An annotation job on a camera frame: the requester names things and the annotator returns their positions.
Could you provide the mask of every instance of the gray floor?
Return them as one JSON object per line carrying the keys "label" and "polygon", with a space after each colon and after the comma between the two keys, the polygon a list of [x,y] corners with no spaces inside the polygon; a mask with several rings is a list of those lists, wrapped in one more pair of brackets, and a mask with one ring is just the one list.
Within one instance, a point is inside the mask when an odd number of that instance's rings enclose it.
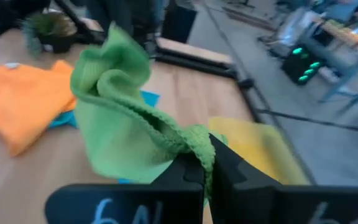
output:
{"label": "gray floor", "polygon": [[[294,85],[280,70],[280,62],[269,57],[255,40],[268,32],[229,19],[220,10],[219,0],[205,1],[209,9],[197,5],[199,13],[188,43],[232,55],[237,63],[242,63],[245,69],[237,66],[242,78],[252,77],[267,100],[269,108],[252,92],[258,108],[358,127],[358,105],[338,116],[336,112],[348,102],[346,98],[339,96],[333,102],[318,104],[318,99],[330,88],[328,82],[314,77],[307,86]],[[257,6],[259,14],[272,11],[272,0],[250,3]],[[358,186],[358,131],[283,117],[276,117],[275,123],[267,115],[262,117],[282,128],[282,134],[288,137],[289,145],[294,146],[317,184]]]}

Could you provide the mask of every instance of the wooden board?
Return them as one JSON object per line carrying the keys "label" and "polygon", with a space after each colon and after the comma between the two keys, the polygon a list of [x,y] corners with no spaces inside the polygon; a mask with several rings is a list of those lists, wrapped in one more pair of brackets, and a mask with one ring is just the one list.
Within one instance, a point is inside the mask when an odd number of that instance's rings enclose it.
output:
{"label": "wooden board", "polygon": [[[175,48],[169,41],[165,44]],[[18,62],[48,69],[57,59],[64,59],[74,65],[85,47],[75,45],[69,54],[44,53],[40,60],[34,60],[25,49],[21,32],[10,30],[0,37],[0,64]],[[189,53],[205,52],[188,49]],[[152,68],[144,90],[161,95],[157,107],[180,125],[208,125],[213,116],[251,119],[234,81],[164,63],[154,63]],[[47,197],[71,183],[116,183],[93,173],[79,130],[71,127],[48,130],[17,158],[8,156],[0,139],[0,223],[45,223],[43,210]],[[208,211],[205,210],[204,223],[212,223]]]}

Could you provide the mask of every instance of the plant pot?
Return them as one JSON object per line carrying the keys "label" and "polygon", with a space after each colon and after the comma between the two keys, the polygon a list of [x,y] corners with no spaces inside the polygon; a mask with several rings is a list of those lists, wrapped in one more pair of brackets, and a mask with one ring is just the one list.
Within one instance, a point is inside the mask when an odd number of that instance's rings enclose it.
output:
{"label": "plant pot", "polygon": [[42,47],[45,51],[55,54],[66,53],[75,42],[75,34],[67,36],[38,35]]}

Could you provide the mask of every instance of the green towel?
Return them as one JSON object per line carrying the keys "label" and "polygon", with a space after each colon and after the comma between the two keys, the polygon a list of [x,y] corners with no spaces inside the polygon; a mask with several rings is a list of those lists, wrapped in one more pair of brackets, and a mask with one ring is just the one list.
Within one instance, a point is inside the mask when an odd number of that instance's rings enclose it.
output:
{"label": "green towel", "polygon": [[180,127],[147,105],[140,87],[150,77],[149,56],[111,27],[104,45],[84,50],[71,76],[75,118],[93,170],[105,177],[151,183],[179,153],[194,152],[212,183],[214,147],[202,125]]}

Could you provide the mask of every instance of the orange towel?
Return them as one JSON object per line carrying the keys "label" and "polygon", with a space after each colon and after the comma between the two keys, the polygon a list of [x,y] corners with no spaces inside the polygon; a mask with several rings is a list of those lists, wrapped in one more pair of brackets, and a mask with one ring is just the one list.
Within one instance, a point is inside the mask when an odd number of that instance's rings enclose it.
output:
{"label": "orange towel", "polygon": [[[73,72],[73,67],[71,65],[69,65],[67,62],[63,61],[63,60],[58,60],[52,67],[51,71],[56,72],[56,73],[60,73],[62,75],[68,75],[70,76],[71,73]],[[75,102],[76,100],[74,99],[73,96],[73,100],[71,100],[69,102],[69,104],[67,105],[67,107],[62,111],[62,112],[67,112],[67,111],[71,111],[75,108]]]}
{"label": "orange towel", "polygon": [[0,66],[0,135],[11,156],[24,152],[71,105],[69,86],[69,75],[26,65]]}

